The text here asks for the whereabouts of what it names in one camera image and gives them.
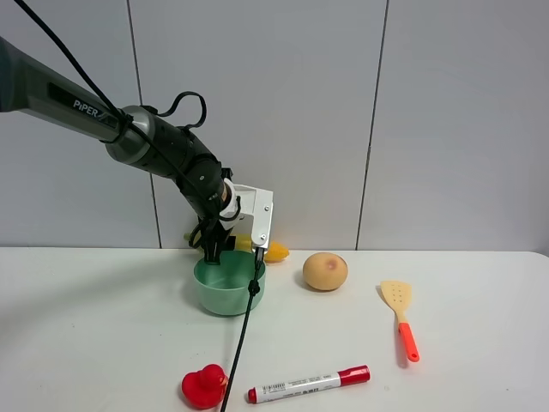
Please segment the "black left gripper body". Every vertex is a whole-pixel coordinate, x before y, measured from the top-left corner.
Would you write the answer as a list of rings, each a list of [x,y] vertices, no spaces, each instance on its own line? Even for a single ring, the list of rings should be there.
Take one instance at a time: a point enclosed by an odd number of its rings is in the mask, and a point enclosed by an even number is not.
[[[233,251],[236,248],[236,236],[232,229],[225,229],[214,218],[198,219],[195,226],[195,248],[202,249],[205,254],[221,254],[223,251]]]

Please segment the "black silver Piper robot arm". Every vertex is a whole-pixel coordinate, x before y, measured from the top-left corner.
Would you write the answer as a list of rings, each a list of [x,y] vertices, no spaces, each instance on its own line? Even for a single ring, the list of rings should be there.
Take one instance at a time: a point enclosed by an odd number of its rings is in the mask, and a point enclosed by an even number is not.
[[[117,162],[172,180],[199,222],[189,245],[218,264],[229,230],[220,212],[232,197],[232,176],[193,133],[173,126],[149,106],[108,109],[94,94],[11,45],[1,42],[1,110],[36,118],[90,136]]]

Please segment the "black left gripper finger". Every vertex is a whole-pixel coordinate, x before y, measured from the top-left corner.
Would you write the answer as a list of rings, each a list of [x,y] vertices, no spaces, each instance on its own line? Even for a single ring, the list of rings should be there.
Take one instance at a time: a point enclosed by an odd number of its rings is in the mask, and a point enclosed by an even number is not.
[[[219,264],[221,254],[221,243],[218,240],[210,239],[206,240],[202,244],[204,252],[204,261],[207,264]]]

